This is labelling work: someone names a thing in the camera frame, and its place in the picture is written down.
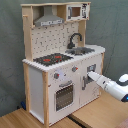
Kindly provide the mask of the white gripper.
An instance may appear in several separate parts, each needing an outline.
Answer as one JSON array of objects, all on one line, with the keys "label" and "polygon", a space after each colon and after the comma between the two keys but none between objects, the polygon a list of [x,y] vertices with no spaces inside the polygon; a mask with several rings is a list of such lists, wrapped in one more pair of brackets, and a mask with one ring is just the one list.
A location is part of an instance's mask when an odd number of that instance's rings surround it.
[{"label": "white gripper", "polygon": [[106,90],[109,87],[110,79],[100,75],[96,72],[90,71],[87,73],[87,75],[96,82],[97,85],[99,85],[103,90]]}]

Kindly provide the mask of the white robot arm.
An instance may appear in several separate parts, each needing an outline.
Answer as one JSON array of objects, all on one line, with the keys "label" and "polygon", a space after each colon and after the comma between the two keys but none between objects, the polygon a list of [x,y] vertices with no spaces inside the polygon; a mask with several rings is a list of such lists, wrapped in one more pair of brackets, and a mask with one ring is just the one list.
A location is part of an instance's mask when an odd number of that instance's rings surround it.
[{"label": "white robot arm", "polygon": [[122,75],[117,82],[93,71],[88,76],[117,100],[128,102],[128,74]]}]

